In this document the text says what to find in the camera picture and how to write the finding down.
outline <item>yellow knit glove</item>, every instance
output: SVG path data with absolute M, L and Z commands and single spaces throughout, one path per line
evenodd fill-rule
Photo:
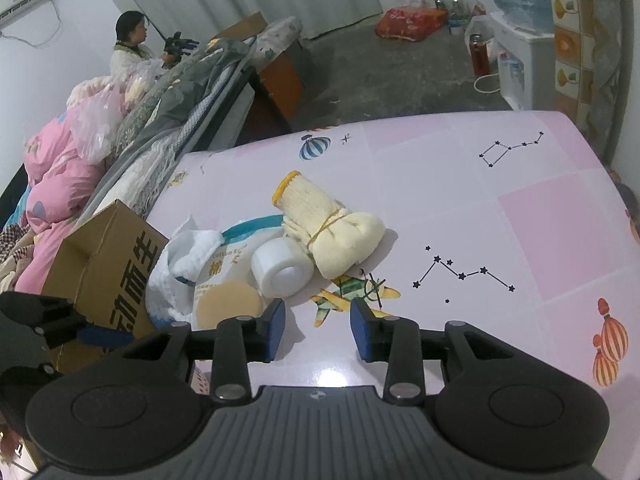
M 368 258 L 385 233 L 380 218 L 341 207 L 299 171 L 284 178 L 272 202 L 284 214 L 284 231 L 311 253 L 328 280 Z

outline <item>cardboard flap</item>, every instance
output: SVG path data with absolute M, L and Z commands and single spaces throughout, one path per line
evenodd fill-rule
M 229 38 L 230 40 L 244 41 L 252 36 L 257 36 L 265 28 L 267 28 L 267 22 L 262 16 L 261 12 L 256 12 L 248 18 L 237 22 L 235 25 L 226 28 L 214 38 Z
M 92 254 L 100 249 L 102 235 L 108 231 L 116 213 L 115 205 L 101 211 L 62 241 L 42 287 L 44 296 L 76 302 L 84 270 Z

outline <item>concrete floor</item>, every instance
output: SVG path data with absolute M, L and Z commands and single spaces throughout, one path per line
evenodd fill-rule
M 509 109 L 499 92 L 474 90 L 463 36 L 450 36 L 442 28 L 418 43 L 382 40 L 374 33 L 379 19 L 304 42 L 314 69 L 291 120 L 294 131 L 407 115 Z M 497 77 L 482 83 L 480 88 L 496 88 Z

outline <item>black hair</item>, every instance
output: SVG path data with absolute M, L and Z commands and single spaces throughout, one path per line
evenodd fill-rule
M 118 41 L 129 41 L 132 33 L 140 22 L 145 21 L 146 16 L 139 10 L 123 12 L 116 22 L 116 38 Z

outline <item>cardboard box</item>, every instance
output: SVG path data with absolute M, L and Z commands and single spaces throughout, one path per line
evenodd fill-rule
M 248 18 L 237 22 L 235 25 L 226 28 L 214 38 L 229 38 L 230 40 L 244 41 L 252 36 L 257 36 L 265 28 L 267 28 L 267 22 L 265 21 L 261 12 L 256 12 Z
M 166 244 L 164 236 L 118 200 L 62 242 L 42 294 L 73 301 L 96 325 L 144 337 L 155 330 L 146 315 L 146 282 Z M 50 355 L 66 374 L 107 351 L 75 340 Z

